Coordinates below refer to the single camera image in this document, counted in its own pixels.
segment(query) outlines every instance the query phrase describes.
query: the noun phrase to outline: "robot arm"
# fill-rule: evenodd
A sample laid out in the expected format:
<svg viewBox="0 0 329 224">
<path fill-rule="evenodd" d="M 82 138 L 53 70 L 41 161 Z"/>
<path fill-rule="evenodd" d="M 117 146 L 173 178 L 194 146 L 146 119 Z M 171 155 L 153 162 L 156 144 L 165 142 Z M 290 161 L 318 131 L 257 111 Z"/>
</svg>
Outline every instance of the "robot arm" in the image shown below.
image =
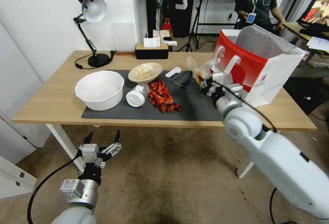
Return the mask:
<svg viewBox="0 0 329 224">
<path fill-rule="evenodd" d="M 289 202 L 329 223 L 328 176 L 286 137 L 266 128 L 253 110 L 242 107 L 237 96 L 243 87 L 230 84 L 231 91 L 224 89 L 220 74 L 201 81 L 201 92 L 212 98 L 228 136 L 245 147 L 255 166 Z"/>
<path fill-rule="evenodd" d="M 122 149 L 120 131 L 117 131 L 114 143 L 106 147 L 90 144 L 93 133 L 79 146 L 86 167 L 77 179 L 65 179 L 60 191 L 65 194 L 71 208 L 63 211 L 52 224 L 96 224 L 93 216 L 98 199 L 98 187 L 101 184 L 101 170 L 105 162 L 110 160 Z"/>
</svg>

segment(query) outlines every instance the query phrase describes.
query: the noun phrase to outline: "desk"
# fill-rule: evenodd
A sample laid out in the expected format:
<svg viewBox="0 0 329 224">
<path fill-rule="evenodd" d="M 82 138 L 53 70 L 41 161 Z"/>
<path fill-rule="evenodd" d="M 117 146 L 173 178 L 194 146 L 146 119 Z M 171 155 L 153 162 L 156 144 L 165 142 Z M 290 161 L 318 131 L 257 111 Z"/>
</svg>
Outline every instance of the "desk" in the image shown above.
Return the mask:
<svg viewBox="0 0 329 224">
<path fill-rule="evenodd" d="M 139 127 L 179 127 L 179 128 L 223 128 L 223 122 L 215 121 L 166 121 L 166 120 L 125 120 L 125 119 L 83 119 L 81 117 L 85 104 L 74 92 L 76 83 L 85 75 L 105 69 L 130 70 L 133 67 L 155 61 L 165 70 L 177 61 L 186 65 L 188 56 L 193 57 L 197 64 L 202 64 L 212 58 L 212 53 L 204 52 L 170 52 L 164 60 L 137 60 L 133 55 L 116 55 L 113 61 L 100 69 L 81 70 L 75 67 L 77 58 L 89 54 L 89 51 L 75 51 L 38 90 L 28 103 L 12 119 L 18 123 L 44 123 L 56 137 L 70 158 L 76 155 L 76 148 L 66 135 L 61 125 L 96 125 L 96 126 L 139 126 Z M 87 66 L 87 57 L 80 64 Z M 312 131 L 316 126 L 297 106 L 289 94 L 282 89 L 270 105 L 259 108 L 277 127 L 278 130 Z M 75 164 L 83 171 L 84 163 L 81 158 Z"/>
<path fill-rule="evenodd" d="M 300 29 L 303 27 L 299 25 L 298 23 L 284 23 L 283 24 L 290 32 L 294 33 L 298 37 L 298 41 L 296 43 L 296 46 L 299 47 L 302 42 L 308 42 L 312 37 L 309 35 L 301 34 L 299 32 Z M 292 77 L 309 77 L 309 78 L 324 78 L 329 77 L 329 70 L 327 67 L 329 67 L 328 64 L 320 63 L 320 65 L 323 65 L 323 67 L 317 67 L 314 68 L 311 64 L 309 64 L 309 61 L 313 58 L 315 54 L 319 55 L 328 55 L 329 51 L 321 51 L 321 50 L 314 50 L 314 49 L 308 49 L 310 51 L 310 55 L 308 58 L 301 63 L 295 71 L 292 73 Z"/>
</svg>

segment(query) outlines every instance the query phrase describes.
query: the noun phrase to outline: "desk lamp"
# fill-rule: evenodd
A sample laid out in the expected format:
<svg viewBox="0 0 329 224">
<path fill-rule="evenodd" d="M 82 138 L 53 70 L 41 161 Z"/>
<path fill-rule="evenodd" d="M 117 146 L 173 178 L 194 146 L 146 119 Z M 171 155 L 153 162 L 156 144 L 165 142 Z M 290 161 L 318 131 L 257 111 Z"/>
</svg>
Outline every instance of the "desk lamp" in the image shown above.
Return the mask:
<svg viewBox="0 0 329 224">
<path fill-rule="evenodd" d="M 93 55 L 88 58 L 88 64 L 96 68 L 107 65 L 111 62 L 110 57 L 106 54 L 98 54 L 96 52 L 96 47 L 90 41 L 90 39 L 87 38 L 80 26 L 80 24 L 84 21 L 94 23 L 102 20 L 107 11 L 106 3 L 104 2 L 104 0 L 79 0 L 79 2 L 82 5 L 82 14 L 73 18 L 73 20 L 74 23 L 78 26 L 81 34 L 85 38 L 89 48 L 93 52 Z"/>
</svg>

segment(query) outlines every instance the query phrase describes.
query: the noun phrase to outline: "monitor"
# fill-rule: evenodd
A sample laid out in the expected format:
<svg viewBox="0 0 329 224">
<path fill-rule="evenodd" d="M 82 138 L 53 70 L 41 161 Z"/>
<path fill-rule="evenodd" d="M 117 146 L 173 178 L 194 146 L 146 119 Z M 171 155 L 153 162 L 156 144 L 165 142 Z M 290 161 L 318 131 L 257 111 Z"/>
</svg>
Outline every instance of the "monitor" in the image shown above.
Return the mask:
<svg viewBox="0 0 329 224">
<path fill-rule="evenodd" d="M 298 22 L 309 25 L 309 31 L 329 31 L 329 0 L 312 0 Z"/>
</svg>

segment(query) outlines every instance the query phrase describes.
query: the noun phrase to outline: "lamp arm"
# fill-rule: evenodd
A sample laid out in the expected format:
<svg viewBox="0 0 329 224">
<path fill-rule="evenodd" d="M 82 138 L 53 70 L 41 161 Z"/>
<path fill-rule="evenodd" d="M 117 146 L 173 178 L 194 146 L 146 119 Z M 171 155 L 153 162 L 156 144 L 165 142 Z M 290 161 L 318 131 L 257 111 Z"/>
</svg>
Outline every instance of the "lamp arm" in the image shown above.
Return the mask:
<svg viewBox="0 0 329 224">
<path fill-rule="evenodd" d="M 97 53 L 96 53 L 97 49 L 96 49 L 96 47 L 95 47 L 94 44 L 91 42 L 91 40 L 87 38 L 85 32 L 83 32 L 83 30 L 82 30 L 82 28 L 81 28 L 81 26 L 80 26 L 81 23 L 83 23 L 84 21 L 86 21 L 85 19 L 81 19 L 81 18 L 80 18 L 81 16 L 82 16 L 82 14 L 80 14 L 79 16 L 73 18 L 73 21 L 74 21 L 74 23 L 78 26 L 78 28 L 79 28 L 79 30 L 80 30 L 82 36 L 83 36 L 84 39 L 86 40 L 87 45 L 89 46 L 90 50 L 93 52 L 93 56 L 97 56 Z"/>
</svg>

